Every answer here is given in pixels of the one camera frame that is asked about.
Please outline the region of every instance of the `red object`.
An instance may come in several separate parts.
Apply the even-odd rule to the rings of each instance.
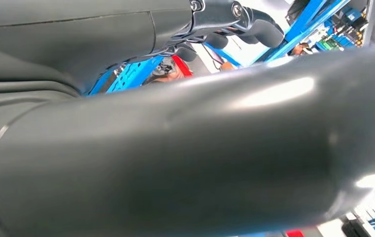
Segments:
[[[189,67],[186,65],[186,63],[178,56],[172,56],[173,61],[175,61],[176,65],[179,67],[180,71],[182,71],[183,75],[187,77],[193,76],[193,74],[190,72]]]
[[[286,231],[288,237],[304,237],[301,231]]]

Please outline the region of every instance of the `person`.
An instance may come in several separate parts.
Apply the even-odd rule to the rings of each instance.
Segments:
[[[183,75],[182,70],[176,65],[175,61],[171,57],[165,57],[142,85],[171,82],[183,78],[185,78],[185,75]]]
[[[295,46],[291,51],[289,51],[288,55],[289,56],[294,56],[294,55],[303,55],[303,54],[312,54],[312,50],[309,47],[309,44],[304,42],[300,43],[297,46]]]

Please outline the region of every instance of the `metal bolt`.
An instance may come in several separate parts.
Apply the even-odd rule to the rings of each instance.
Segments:
[[[232,14],[240,18],[243,15],[243,7],[241,5],[235,4],[232,6]]]
[[[192,8],[192,11],[200,11],[202,9],[200,1],[197,0],[190,1],[190,7]]]

